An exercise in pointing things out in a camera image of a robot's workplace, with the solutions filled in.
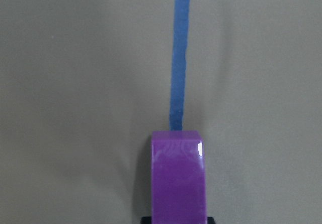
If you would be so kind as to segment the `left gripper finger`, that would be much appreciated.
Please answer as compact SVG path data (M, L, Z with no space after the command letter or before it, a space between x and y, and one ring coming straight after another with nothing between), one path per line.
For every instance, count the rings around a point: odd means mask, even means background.
M141 224L152 224L151 216L143 216L140 220ZM213 217L207 217L207 224L216 224L215 219Z

